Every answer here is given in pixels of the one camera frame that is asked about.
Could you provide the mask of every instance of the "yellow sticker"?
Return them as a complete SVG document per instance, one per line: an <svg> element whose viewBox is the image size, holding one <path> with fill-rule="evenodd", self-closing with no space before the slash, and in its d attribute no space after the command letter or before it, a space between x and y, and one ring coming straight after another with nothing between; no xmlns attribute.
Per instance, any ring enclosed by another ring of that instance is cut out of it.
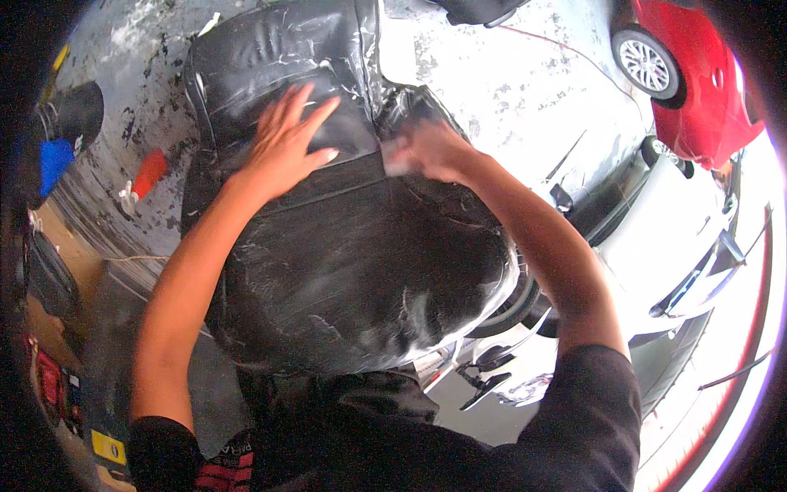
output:
<svg viewBox="0 0 787 492"><path fill-rule="evenodd" d="M93 438L93 451L97 455L115 463L126 464L126 451L122 442L93 429L91 429L91 436Z"/></svg>
<svg viewBox="0 0 787 492"><path fill-rule="evenodd" d="M71 51L71 47L69 45L63 46L63 49L60 50L60 53L57 54L57 58L54 59L54 63L52 64L52 69L56 72L60 70L60 66L63 65L63 61L65 61L65 57L68 56L68 52Z"/></svg>

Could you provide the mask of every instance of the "car wheel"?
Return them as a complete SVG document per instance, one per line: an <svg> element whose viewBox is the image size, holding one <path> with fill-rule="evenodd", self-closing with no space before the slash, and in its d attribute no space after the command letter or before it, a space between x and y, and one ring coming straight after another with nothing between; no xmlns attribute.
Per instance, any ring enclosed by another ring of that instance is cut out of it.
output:
<svg viewBox="0 0 787 492"><path fill-rule="evenodd" d="M669 159L672 164L678 166L678 169L681 171L685 169L685 161L675 155L675 152L670 150L667 144L658 140L654 135L648 135L642 140L640 150L642 151L642 159L649 168L652 168L663 154L667 156L667 159Z"/></svg>
<svg viewBox="0 0 787 492"><path fill-rule="evenodd" d="M465 335L465 338L487 338L510 330L525 319L538 296L541 295L541 288L528 272L522 254L517 252L516 257L519 261L520 272L514 291L490 317L486 318L470 334Z"/></svg>
<svg viewBox="0 0 787 492"><path fill-rule="evenodd" d="M669 50L645 29L627 25L612 36L612 55L628 80L654 99L673 98L682 85Z"/></svg>

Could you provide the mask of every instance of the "man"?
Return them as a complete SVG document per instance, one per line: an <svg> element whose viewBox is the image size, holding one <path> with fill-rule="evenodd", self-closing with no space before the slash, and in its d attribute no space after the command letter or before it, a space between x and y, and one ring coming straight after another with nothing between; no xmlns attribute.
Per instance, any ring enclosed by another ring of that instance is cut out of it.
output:
<svg viewBox="0 0 787 492"><path fill-rule="evenodd" d="M233 438L206 462L187 371L224 260L252 215L338 151L306 154L332 99L301 122L312 87L260 117L246 165L172 255L139 336L130 467L139 490L631 490L640 402L593 252L553 208L445 123L422 122L394 158L470 187L519 245L560 313L554 380L516 444L493 448L430 425L436 405L406 374L337 378L310 405ZM384 401L384 404L370 404Z"/></svg>

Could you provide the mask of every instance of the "seat cushion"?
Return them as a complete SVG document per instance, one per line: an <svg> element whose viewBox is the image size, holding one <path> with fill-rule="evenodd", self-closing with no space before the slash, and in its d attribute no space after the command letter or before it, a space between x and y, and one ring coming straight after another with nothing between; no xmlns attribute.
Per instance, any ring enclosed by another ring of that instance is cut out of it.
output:
<svg viewBox="0 0 787 492"><path fill-rule="evenodd" d="M313 200L266 205L227 259L221 342L237 361L271 372L396 367L467 333L510 294L519 270L505 238L387 179L379 153L317 174L292 193Z"/></svg>

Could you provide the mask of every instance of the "car seat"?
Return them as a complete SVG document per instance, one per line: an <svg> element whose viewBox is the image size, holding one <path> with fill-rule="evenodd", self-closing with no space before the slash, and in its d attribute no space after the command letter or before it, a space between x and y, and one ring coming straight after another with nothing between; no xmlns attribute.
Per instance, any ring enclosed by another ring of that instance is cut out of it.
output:
<svg viewBox="0 0 787 492"><path fill-rule="evenodd" d="M200 133L183 196L185 235L246 159L257 119L292 83L305 116L342 104L310 150L339 157L248 223L206 317L238 362L290 375L397 367L467 334L512 292L515 247L466 187L387 177L380 141L419 118L456 122L426 87L379 67L375 0L276 2L196 38L184 65Z"/></svg>

